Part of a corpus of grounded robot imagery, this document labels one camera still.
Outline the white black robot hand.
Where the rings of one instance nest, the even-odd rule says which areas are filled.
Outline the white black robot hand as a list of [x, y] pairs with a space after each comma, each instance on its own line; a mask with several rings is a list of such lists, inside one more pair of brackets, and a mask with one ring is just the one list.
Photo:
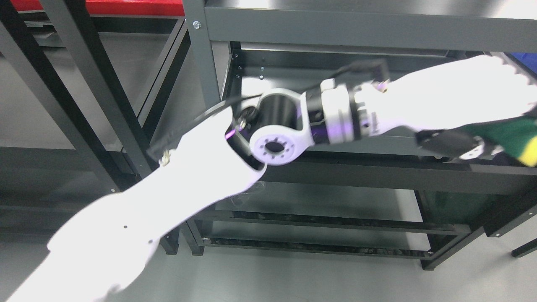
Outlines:
[[380, 89], [364, 83], [355, 99], [365, 105], [371, 136], [398, 127], [438, 135], [460, 128], [470, 138], [455, 153], [462, 160], [504, 152], [463, 126], [536, 118], [536, 85], [503, 59], [487, 55], [415, 71]]

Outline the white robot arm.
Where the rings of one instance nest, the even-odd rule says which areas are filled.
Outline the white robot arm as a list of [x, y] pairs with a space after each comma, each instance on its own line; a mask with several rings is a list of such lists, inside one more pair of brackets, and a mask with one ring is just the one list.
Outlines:
[[216, 201], [242, 193], [266, 172], [313, 145], [372, 134], [365, 101], [390, 76], [383, 59], [359, 60], [293, 91], [269, 89], [234, 113], [229, 99], [159, 146], [159, 168], [129, 189], [106, 195], [70, 218], [47, 244], [48, 256], [10, 302], [102, 302], [144, 271], [161, 237]]

